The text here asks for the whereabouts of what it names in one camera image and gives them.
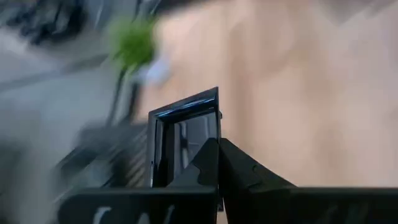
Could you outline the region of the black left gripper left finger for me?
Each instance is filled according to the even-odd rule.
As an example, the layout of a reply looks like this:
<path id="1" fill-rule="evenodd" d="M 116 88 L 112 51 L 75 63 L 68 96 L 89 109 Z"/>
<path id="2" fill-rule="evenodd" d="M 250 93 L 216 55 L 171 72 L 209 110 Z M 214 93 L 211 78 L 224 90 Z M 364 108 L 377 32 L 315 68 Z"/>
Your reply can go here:
<path id="1" fill-rule="evenodd" d="M 166 187 L 83 189 L 66 196 L 59 224 L 215 224 L 218 141 L 210 138 Z"/>

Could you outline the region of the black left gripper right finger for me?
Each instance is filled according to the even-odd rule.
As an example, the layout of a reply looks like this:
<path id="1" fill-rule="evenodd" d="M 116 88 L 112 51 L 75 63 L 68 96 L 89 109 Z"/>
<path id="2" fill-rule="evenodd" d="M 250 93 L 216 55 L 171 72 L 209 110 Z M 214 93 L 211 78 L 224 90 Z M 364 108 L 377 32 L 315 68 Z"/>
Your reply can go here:
<path id="1" fill-rule="evenodd" d="M 298 187 L 226 138 L 219 173 L 229 224 L 398 224 L 398 188 Z"/>

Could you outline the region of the black square mini plate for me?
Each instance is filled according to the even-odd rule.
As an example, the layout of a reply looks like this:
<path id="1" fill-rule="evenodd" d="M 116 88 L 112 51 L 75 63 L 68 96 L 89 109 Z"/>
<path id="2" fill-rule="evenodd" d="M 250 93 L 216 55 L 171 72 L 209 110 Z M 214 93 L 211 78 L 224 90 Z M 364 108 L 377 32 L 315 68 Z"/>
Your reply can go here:
<path id="1" fill-rule="evenodd" d="M 150 111 L 146 185 L 165 187 L 176 179 L 207 139 L 221 137 L 221 118 L 217 87 Z"/>

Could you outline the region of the black perforated metal shelf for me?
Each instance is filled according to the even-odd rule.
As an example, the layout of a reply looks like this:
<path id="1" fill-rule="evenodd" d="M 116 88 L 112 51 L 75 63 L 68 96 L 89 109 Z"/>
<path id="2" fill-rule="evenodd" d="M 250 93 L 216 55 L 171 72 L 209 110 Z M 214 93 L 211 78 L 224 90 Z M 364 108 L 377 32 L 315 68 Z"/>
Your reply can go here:
<path id="1" fill-rule="evenodd" d="M 146 155 L 147 123 L 86 128 L 55 166 L 55 199 L 85 188 L 143 187 Z"/>

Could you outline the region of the green plant in white pot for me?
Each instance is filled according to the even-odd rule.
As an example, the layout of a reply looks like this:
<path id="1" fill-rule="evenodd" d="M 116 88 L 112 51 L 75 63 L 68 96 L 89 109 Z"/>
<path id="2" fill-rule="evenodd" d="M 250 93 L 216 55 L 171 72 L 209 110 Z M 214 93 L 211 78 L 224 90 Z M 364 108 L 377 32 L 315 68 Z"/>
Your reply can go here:
<path id="1" fill-rule="evenodd" d="M 115 19 L 108 29 L 113 60 L 132 82 L 162 85 L 170 77 L 170 60 L 161 49 L 155 30 L 158 19 Z"/>

